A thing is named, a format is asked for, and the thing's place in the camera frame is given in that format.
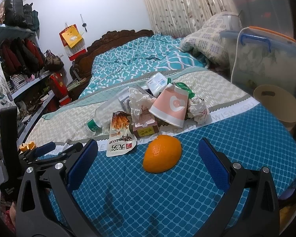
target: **teal bedding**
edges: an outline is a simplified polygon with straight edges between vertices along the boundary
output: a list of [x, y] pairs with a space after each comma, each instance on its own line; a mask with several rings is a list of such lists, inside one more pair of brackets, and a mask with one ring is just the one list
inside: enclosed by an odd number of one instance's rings
[[151, 71], [204, 67], [189, 53], [179, 50], [181, 39], [156, 34], [141, 37], [95, 57], [92, 78], [79, 98]]

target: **brown handbag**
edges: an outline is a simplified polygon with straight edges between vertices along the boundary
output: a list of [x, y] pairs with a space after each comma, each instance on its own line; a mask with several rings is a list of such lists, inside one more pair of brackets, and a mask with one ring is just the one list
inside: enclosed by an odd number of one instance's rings
[[62, 60], [54, 55], [50, 50], [46, 51], [45, 69], [51, 72], [56, 72], [62, 69], [64, 63]]

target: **white floral curtain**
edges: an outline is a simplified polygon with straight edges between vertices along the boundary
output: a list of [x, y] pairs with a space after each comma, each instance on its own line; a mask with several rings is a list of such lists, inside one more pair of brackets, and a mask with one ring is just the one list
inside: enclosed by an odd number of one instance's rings
[[146, 0], [154, 33], [185, 37], [221, 11], [235, 12], [232, 0]]

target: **carved headboard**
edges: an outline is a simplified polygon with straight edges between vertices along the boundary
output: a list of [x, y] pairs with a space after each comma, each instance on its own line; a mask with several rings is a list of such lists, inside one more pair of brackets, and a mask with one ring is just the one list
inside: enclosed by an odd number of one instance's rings
[[139, 37], [150, 37], [152, 35], [152, 30], [140, 30], [138, 32], [135, 32], [135, 30], [107, 32], [101, 39], [94, 41], [93, 44], [87, 48], [86, 53], [79, 55], [75, 59], [74, 66], [71, 66], [70, 68], [72, 79], [76, 79], [76, 75], [73, 72], [73, 70], [75, 70], [81, 79], [87, 78], [87, 80], [89, 80], [91, 78], [92, 64], [97, 55], [126, 44]]

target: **metal bolt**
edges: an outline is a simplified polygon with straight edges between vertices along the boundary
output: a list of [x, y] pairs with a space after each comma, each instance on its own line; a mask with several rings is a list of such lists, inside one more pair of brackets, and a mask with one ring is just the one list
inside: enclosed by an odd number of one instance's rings
[[264, 167], [262, 168], [262, 170], [263, 170], [264, 173], [269, 173], [269, 172], [270, 172], [269, 168], [266, 167], [266, 166], [264, 166]]
[[55, 169], [61, 169], [64, 165], [62, 163], [57, 163]]
[[235, 169], [240, 169], [240, 168], [241, 168], [241, 165], [240, 165], [238, 162], [235, 162], [234, 164], [232, 164], [232, 166], [233, 166]]
[[27, 173], [31, 173], [33, 170], [34, 170], [33, 167], [30, 166], [30, 167], [28, 167], [28, 168], [26, 169], [26, 172], [27, 172]]

